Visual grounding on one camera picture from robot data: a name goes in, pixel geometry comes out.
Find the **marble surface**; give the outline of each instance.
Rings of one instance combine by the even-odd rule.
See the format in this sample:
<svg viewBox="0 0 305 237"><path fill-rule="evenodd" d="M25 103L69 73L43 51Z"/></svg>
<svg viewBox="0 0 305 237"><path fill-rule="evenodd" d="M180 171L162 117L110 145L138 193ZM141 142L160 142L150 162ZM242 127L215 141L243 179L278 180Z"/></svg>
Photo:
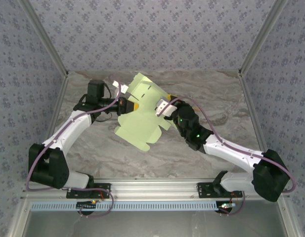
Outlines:
<svg viewBox="0 0 305 237"><path fill-rule="evenodd" d="M233 72L140 71L162 89L174 95L190 95L208 113L225 139L259 149L239 78ZM56 127L68 118L74 105L86 93L90 79L103 79L117 72L70 72ZM122 83L130 83L137 71L118 72ZM198 112L200 123L209 127ZM220 171L240 168L214 156L195 152L177 130L163 130L159 141L143 152L114 134L117 115L95 122L84 131L67 154L70 169L95 177L214 178Z"/></svg>

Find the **patterned wallpaper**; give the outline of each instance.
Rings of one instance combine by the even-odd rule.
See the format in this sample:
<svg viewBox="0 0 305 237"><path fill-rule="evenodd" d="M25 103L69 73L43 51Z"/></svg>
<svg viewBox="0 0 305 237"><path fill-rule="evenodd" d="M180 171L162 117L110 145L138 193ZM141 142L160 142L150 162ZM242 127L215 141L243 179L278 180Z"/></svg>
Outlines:
<svg viewBox="0 0 305 237"><path fill-rule="evenodd" d="M238 69L274 0L31 0L67 70Z"/></svg>
<svg viewBox="0 0 305 237"><path fill-rule="evenodd" d="M297 179L305 234L305 0L289 0L245 78L268 147Z"/></svg>
<svg viewBox="0 0 305 237"><path fill-rule="evenodd" d="M0 0L0 237L24 188L28 148L43 141L62 78L17 0Z"/></svg>

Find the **cable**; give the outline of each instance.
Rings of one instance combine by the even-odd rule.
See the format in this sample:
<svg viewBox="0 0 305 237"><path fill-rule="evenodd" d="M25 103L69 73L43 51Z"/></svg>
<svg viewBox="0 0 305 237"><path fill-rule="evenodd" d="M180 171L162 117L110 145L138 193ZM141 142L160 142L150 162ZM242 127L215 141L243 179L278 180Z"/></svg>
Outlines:
<svg viewBox="0 0 305 237"><path fill-rule="evenodd" d="M103 192L101 190L99 192L101 193L101 199L103 200L104 199Z"/></svg>
<svg viewBox="0 0 305 237"><path fill-rule="evenodd" d="M106 87L106 89L108 90L109 93L109 98L112 98L112 93L111 90L108 88L108 85L104 82L104 86Z"/></svg>
<svg viewBox="0 0 305 237"><path fill-rule="evenodd" d="M283 191L283 193L287 194L287 193L291 193L292 191L295 190L296 185L297 185L297 184L296 184L296 180L295 180L295 178L293 177L293 175L292 175L286 168L284 168L284 167L281 166L280 164L278 164L278 163L276 163L276 162L274 162L274 161L272 161L272 160L270 160L270 159L268 159L268 158L265 158L265 157L260 156L260 155L252 154L252 153L250 153L250 152L243 151L243 150L241 150L241 149L238 149L238 148L236 148L236 147L233 147L233 146L229 145L228 143L223 142L223 140L220 138L220 136L219 136L218 133L216 132L216 130L215 130L215 128L214 128L212 122L210 121L209 117L206 115L206 113L205 113L205 111L203 110L203 108L202 108L194 99L192 99L192 98L190 98L190 97L188 97L188 96L179 96L179 97L173 99L172 101L170 101L166 106L164 106L164 108L161 110L161 112L160 112L159 115L157 115L157 116L159 117L159 116L167 109L168 106L170 106L170 105L173 104L174 102L176 102L176 101L178 101L178 100L181 100L181 99L184 99L184 98L185 98L185 99L188 99L188 100L190 100L190 101L192 101L192 102L200 109L200 111L202 112L202 114L203 114L204 117L206 118L206 120L207 120L209 126L211 127L211 129L212 129L214 135L217 137L217 139L218 139L223 145L227 146L228 148L230 148L230 149L232 149L232 150L234 150L234 151L236 151L236 152L239 152L239 153L242 153L242 154L245 154L245 155L248 155L248 156L253 156L253 157L262 159L262 160L264 160L264 161L267 161L267 162L269 162L269 163L275 165L276 167L278 167L279 169L281 169L283 172L285 172L285 173L290 177L290 179L292 180L292 183L293 183L292 188L289 189L289 190Z"/></svg>
<svg viewBox="0 0 305 237"><path fill-rule="evenodd" d="M231 194L232 196L235 196L235 197L237 198L236 205L238 205L238 196L237 196L234 192L231 192L230 194Z"/></svg>
<svg viewBox="0 0 305 237"><path fill-rule="evenodd" d="M107 118L107 119L104 119L104 120L95 120L96 122L105 122L105 121L108 121L108 120L110 120L111 118L112 118L112 113L111 112L109 112L109 114L111 115L109 118Z"/></svg>
<svg viewBox="0 0 305 237"><path fill-rule="evenodd" d="M107 110L108 108L110 108L111 106L113 106L116 101L118 101L120 95L121 95L121 90L122 90L122 87L121 87L121 84L118 83L118 94L116 96L116 98L113 100L112 103L110 103L108 106L105 106L104 108L101 108L101 109L98 109L98 110L92 110L92 111L89 111L89 112L84 112L84 113L81 113L77 116L75 116L72 120L70 120L58 133L57 135L55 136L54 140L51 141L49 144L47 144L45 146L45 148L38 154L37 158L35 159L35 161L33 162L32 166L30 167L29 169L29 172L28 172L28 176L27 176L27 179L26 179L26 190L27 191L32 191L32 192L37 192L37 191L45 191L45 190L50 190L52 189L52 187L48 187L48 188L41 188L41 189L31 189L29 188L29 181L30 181L30 178L34 172L34 169L38 163L38 161L41 159L41 157L43 156L43 154L47 151L47 149L54 143L54 142L57 142L58 138L61 136L61 134L75 121L77 120L78 118L84 116L84 115L89 115L89 114L93 114L93 113L99 113L99 112L102 112L104 110Z"/></svg>
<svg viewBox="0 0 305 237"><path fill-rule="evenodd" d="M107 214L109 214L111 212L111 210L113 209L114 207L114 197L113 195L111 194L110 191L107 191L106 189L102 189L102 188L92 188L92 189L79 189L79 188L71 188L72 190L75 190L75 191L103 191L103 192L106 192L112 199L112 204L109 206L109 209L107 211L105 211L104 213L102 214L98 214L98 215L91 215L91 216L85 216L82 214L82 209L83 207L85 207L85 205L82 205L80 207L80 215L81 217L85 216L86 218L95 218L95 217L102 217L102 216L106 216Z"/></svg>
<svg viewBox="0 0 305 237"><path fill-rule="evenodd" d="M229 216L233 216L233 215L238 214L243 209L243 207L245 206L245 201L246 201L245 192L242 192L242 196L243 196L242 203L241 203L240 208L237 211L235 211L233 213L229 213L228 211L226 211L226 210L224 210L222 208L219 208L219 210L225 212Z"/></svg>

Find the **purple cable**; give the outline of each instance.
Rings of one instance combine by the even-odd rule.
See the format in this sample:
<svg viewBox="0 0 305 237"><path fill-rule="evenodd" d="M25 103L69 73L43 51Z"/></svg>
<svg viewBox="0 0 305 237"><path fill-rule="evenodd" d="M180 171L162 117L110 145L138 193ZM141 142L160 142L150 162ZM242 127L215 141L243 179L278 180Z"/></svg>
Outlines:
<svg viewBox="0 0 305 237"><path fill-rule="evenodd" d="M238 149L238 148L236 148L236 147L233 147L233 146L229 145L228 143L223 142L223 140L222 140L222 139L220 138L220 136L217 134L217 132L216 132L216 130L215 130L215 128L214 128L214 126L213 126L211 120L210 120L209 117L206 115L206 113L205 113L205 111L203 110L203 108L202 108L194 99L192 99L192 98L190 98L190 97L188 97L188 96L179 96L179 97L173 99L171 102L169 102L169 103L161 110L161 112L159 113L158 116L160 116L160 115L167 109L168 106L170 106L170 105L173 104L174 102L176 102L176 101L178 101L178 100L181 100L181 99L188 99L188 100L192 101L192 102L200 109L200 111L202 112L202 114L203 114L204 117L206 118L206 120L207 120L209 126L211 127L211 129L212 129L214 135L217 137L217 139L218 139L222 144L224 144L225 146L227 146L228 148L230 148L230 149L232 149L232 150L234 150L234 151L236 151L236 152L239 152L239 153L242 153L242 154L245 154L245 155L248 155L248 156L253 156L253 157L262 159L262 160L264 160L264 161L267 161L267 162L269 162L269 163L271 163L271 164L277 166L277 167L278 167L279 169L281 169L282 171L284 171L284 172L290 177L290 179L292 180L293 186L291 187L290 190L285 190L285 191L283 191L283 193L287 194L287 193L291 193L292 191L295 190L296 185L297 185L297 184L296 184L296 180L295 180L295 178L293 177L293 175L292 175L286 168L284 168L284 167L281 166L280 164L278 164L278 163L276 163L276 162L274 162L274 161L272 161L272 160L270 160L270 159L268 159L268 158L265 158L265 157L263 157L263 156L256 155L256 154L251 154L250 152L243 151L243 150L241 150L241 149Z"/></svg>
<svg viewBox="0 0 305 237"><path fill-rule="evenodd" d="M82 214L82 209L83 207L85 207L86 205L82 205L81 208L80 208L80 215L81 216L85 216L87 218L95 218L95 217L102 217L102 216L106 216L107 214L109 214L111 212L111 210L113 209L114 207L114 197L113 195L107 191L106 189L102 189L102 188L93 188L93 189L78 189L78 188L71 188L72 190L76 190L76 191L103 191L103 192L106 192L111 198L112 198L112 204L109 206L109 209L107 211L105 211L104 213L102 214L98 214L98 215L91 215L91 216L85 216Z"/></svg>
<svg viewBox="0 0 305 237"><path fill-rule="evenodd" d="M85 113L81 113L77 116L75 116L72 120L75 121L77 120L79 117L81 116L84 116L84 115L89 115L89 114L93 114L93 113L98 113L98 112L102 112L104 110L107 110L108 108L110 108L111 106L113 106L116 101L118 101L119 97L120 97L120 94L121 94L121 85L120 83L118 82L118 94L115 98L115 100L113 100L112 103L110 103L108 106L104 107L104 108L101 108L101 109L98 109L98 110L93 110L93 111L89 111L89 112L85 112ZM58 134L55 136L54 140L57 140L61 134L73 123L73 121L70 120L59 132ZM34 169L39 161L39 159L43 156L43 154L47 151L47 149L54 143L54 140L51 141L49 144L47 144L45 146L45 148L39 153L39 155L37 156L37 158L35 159L35 161L33 162L32 166L30 167L30 170L28 172L28 176L27 176L27 179L26 179L26 190L27 191L32 191L32 192L36 192L36 191L45 191L45 190L50 190L52 189L51 187L48 187L48 188L42 188L42 189L31 189L29 188L29 181L30 181L30 178L34 172Z"/></svg>

